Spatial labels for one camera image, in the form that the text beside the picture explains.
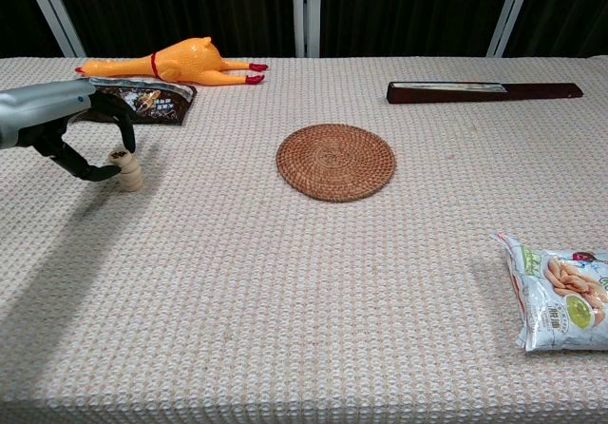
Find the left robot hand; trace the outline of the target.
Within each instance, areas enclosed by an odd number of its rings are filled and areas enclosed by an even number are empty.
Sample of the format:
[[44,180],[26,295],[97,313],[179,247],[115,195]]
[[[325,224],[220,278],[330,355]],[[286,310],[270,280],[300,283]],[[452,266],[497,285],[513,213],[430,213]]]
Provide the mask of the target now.
[[93,111],[121,131],[123,146],[136,150],[136,112],[122,99],[101,92],[87,79],[16,87],[1,92],[1,147],[32,147],[72,176],[101,182],[121,172],[117,165],[91,165],[63,140],[72,117]]

